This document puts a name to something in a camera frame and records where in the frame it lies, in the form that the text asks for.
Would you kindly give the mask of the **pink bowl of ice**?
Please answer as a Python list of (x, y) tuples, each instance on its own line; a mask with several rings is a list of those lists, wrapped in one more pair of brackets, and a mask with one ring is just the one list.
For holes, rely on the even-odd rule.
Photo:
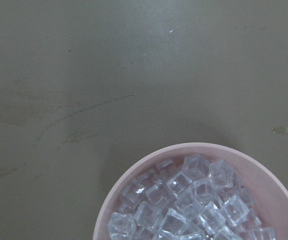
[(243, 184), (249, 189), (262, 223), (273, 227), (278, 240), (288, 240), (288, 191), (266, 167), (252, 157), (227, 146), (204, 142), (171, 145), (154, 151), (130, 167), (115, 183), (99, 211), (93, 231), (94, 240), (108, 240), (107, 223), (120, 205), (120, 191), (127, 183), (157, 163), (171, 158), (179, 165), (187, 155), (200, 153), (210, 160), (224, 159), (234, 167)]

